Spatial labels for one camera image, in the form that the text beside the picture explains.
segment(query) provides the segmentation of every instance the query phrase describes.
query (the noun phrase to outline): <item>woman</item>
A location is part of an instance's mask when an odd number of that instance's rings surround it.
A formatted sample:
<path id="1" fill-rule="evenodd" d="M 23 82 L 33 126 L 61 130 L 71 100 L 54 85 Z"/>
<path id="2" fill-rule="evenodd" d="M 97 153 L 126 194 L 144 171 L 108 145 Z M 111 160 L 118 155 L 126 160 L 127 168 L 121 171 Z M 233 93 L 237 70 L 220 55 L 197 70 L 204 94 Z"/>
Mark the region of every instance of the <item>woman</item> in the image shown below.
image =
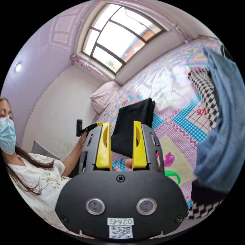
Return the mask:
<path id="1" fill-rule="evenodd" d="M 9 101 L 0 98 L 0 152 L 16 189 L 43 220 L 71 234 L 74 233 L 68 231 L 58 218 L 55 206 L 61 189 L 70 180 L 68 175 L 81 155 L 85 140 L 86 133 L 79 138 L 71 154 L 62 162 L 39 154 L 27 153 L 16 145 Z"/>

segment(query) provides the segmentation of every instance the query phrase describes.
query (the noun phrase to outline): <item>houndstooth fabric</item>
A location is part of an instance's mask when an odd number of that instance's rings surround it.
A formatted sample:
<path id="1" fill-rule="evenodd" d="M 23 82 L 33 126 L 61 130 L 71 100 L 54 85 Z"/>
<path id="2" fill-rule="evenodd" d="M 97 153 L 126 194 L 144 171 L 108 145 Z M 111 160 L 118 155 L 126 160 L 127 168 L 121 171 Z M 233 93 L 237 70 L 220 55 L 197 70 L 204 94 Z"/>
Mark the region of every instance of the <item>houndstooth fabric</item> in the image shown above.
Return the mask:
<path id="1" fill-rule="evenodd" d="M 198 204 L 195 202 L 190 207 L 186 219 L 198 219 L 210 215 L 221 204 L 221 202 L 222 201 L 211 205 Z"/>
<path id="2" fill-rule="evenodd" d="M 208 113 L 210 128 L 215 128 L 216 119 L 219 117 L 219 110 L 213 94 L 214 85 L 212 84 L 210 75 L 210 69 L 198 68 L 191 70 L 188 73 L 188 78 L 198 90 L 204 101 L 205 108 Z M 211 214 L 220 203 L 221 201 L 211 205 L 193 203 L 188 211 L 186 219 L 197 219 L 207 216 Z"/>
<path id="3" fill-rule="evenodd" d="M 213 94 L 214 85 L 210 79 L 210 70 L 207 68 L 193 69 L 188 73 L 188 78 L 204 101 L 210 128 L 215 128 L 216 119 L 219 117 L 219 109 Z"/>

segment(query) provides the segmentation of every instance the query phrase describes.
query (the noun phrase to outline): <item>colorful quilt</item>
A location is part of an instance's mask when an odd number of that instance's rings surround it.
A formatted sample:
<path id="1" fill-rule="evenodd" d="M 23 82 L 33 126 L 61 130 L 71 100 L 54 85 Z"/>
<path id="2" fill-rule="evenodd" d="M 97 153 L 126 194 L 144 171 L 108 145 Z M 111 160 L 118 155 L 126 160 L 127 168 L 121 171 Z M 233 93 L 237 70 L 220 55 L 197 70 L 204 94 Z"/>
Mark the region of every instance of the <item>colorful quilt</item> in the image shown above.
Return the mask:
<path id="1" fill-rule="evenodd" d="M 204 103 L 188 79 L 194 67 L 209 67 L 203 46 L 220 53 L 221 42 L 199 38 L 162 55 L 130 79 L 115 95 L 107 109 L 94 122 L 111 122 L 111 135 L 121 107 L 152 98 L 156 102 L 153 126 L 163 150 L 165 170 L 177 182 L 188 206 L 191 201 L 191 182 L 195 178 L 197 143 L 210 131 Z M 125 167 L 126 157 L 113 153 L 112 166 L 117 171 Z"/>

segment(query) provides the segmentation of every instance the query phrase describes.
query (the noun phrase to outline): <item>face mask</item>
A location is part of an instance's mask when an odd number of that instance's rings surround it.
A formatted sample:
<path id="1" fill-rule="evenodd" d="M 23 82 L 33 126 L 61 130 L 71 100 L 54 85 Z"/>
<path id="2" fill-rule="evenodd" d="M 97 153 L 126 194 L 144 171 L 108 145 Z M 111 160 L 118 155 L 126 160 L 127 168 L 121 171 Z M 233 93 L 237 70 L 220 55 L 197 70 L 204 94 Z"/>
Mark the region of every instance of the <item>face mask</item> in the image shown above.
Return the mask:
<path id="1" fill-rule="evenodd" d="M 15 153 L 16 135 L 14 122 L 9 116 L 0 118 L 0 148 L 8 155 Z"/>

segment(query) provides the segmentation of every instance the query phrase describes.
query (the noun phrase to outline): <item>window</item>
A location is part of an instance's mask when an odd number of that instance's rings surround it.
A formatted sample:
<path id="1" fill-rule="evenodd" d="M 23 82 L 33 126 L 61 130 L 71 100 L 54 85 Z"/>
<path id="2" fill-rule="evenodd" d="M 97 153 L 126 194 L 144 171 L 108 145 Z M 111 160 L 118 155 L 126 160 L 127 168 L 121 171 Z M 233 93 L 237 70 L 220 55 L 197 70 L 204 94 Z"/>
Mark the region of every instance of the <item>window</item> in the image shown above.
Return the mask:
<path id="1" fill-rule="evenodd" d="M 117 74 L 136 52 L 165 31 L 135 10 L 107 4 L 92 23 L 82 53 Z"/>

